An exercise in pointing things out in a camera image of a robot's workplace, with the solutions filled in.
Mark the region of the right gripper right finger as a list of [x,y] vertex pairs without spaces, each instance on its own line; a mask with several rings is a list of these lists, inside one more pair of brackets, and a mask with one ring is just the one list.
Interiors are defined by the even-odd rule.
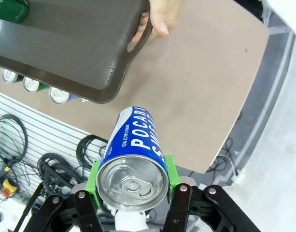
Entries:
[[219,185],[200,190],[189,176],[179,177],[173,156],[165,156],[170,208],[162,232],[186,232],[190,215],[198,216],[212,232],[261,232]]

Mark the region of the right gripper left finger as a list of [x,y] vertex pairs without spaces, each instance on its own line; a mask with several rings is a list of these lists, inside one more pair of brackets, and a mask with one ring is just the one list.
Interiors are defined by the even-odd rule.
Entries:
[[69,232],[74,225],[80,232],[103,232],[97,216],[97,210],[101,208],[96,184],[99,166],[100,161],[95,161],[88,181],[74,186],[67,198],[47,197],[24,232]]

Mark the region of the blue Pocari Sweat can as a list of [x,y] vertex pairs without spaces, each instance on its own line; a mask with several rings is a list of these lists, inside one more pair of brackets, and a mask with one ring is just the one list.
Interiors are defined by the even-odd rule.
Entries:
[[146,211],[166,197],[168,171],[147,110],[133,106],[119,114],[96,184],[101,199],[122,211]]
[[55,104],[65,104],[79,97],[56,87],[49,87],[49,98]]

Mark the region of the dark brown serving tray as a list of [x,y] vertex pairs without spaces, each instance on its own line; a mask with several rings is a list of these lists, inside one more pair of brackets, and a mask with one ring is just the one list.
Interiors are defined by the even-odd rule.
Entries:
[[27,0],[20,23],[0,19],[0,67],[96,103],[112,101],[146,43],[128,51],[149,0]]

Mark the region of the green Sprite can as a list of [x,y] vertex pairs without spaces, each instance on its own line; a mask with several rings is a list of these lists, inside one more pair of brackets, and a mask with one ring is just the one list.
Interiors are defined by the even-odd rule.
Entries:
[[29,77],[24,77],[23,79],[23,87],[29,93],[35,93],[46,89],[48,86],[44,83],[41,83],[37,80],[31,79]]
[[26,0],[0,0],[0,19],[20,23],[28,14]]

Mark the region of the person's left hand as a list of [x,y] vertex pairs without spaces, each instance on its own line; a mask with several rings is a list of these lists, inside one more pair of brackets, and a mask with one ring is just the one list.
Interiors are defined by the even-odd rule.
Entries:
[[149,0],[150,9],[141,14],[139,25],[132,38],[137,43],[148,24],[152,24],[149,40],[169,35],[169,29],[174,26],[182,0]]

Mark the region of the black flat bar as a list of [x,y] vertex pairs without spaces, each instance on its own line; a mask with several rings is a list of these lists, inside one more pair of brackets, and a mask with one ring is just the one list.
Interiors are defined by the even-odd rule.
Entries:
[[14,229],[14,232],[19,232],[26,216],[28,215],[29,211],[32,209],[37,197],[40,195],[40,192],[41,190],[43,189],[44,187],[44,184],[43,182],[41,182],[38,187],[36,188],[36,190],[34,191],[33,195],[31,196],[30,200],[28,201],[28,204],[27,206],[25,207],[23,213],[22,213],[22,216],[21,218],[19,219],[15,229]]

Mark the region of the yellow red emergency stop button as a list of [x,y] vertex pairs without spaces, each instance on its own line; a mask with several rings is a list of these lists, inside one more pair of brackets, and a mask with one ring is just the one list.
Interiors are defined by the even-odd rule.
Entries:
[[5,198],[13,197],[17,192],[17,185],[14,181],[10,179],[5,179],[2,184],[2,195]]

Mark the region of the white ribbed platform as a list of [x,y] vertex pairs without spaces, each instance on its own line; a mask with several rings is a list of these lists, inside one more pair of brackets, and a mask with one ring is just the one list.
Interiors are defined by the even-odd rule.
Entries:
[[41,183],[38,160],[46,153],[62,157],[84,181],[90,171],[76,157],[78,143],[87,132],[71,127],[0,93],[0,166],[2,158],[15,158],[10,177],[19,184],[17,199],[26,203]]

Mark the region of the black Pepsi can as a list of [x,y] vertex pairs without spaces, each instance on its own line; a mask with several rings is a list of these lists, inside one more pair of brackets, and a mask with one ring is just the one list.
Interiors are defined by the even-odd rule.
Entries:
[[1,70],[1,77],[7,84],[15,83],[18,80],[18,74],[8,69]]

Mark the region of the white table with square leg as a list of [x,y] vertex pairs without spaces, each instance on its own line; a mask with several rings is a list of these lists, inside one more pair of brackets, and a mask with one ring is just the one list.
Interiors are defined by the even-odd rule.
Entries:
[[267,0],[269,7],[296,35],[296,0]]

